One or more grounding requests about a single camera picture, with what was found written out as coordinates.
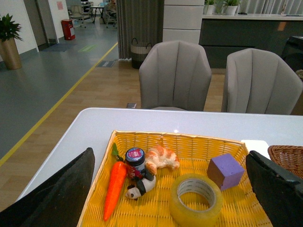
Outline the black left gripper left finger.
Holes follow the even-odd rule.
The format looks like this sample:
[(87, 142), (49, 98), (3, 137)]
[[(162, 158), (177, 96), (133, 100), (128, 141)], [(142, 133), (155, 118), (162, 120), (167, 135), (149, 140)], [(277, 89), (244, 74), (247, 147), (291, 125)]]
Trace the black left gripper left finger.
[(95, 156), (92, 148), (0, 213), (2, 227), (75, 227), (90, 190)]

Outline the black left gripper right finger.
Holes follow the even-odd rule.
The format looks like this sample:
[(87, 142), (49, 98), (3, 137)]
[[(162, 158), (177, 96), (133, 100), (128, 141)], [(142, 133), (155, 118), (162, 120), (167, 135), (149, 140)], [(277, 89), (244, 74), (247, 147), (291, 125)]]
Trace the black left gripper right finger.
[(303, 225), (303, 180), (257, 151), (246, 156), (248, 177), (259, 203), (275, 227)]

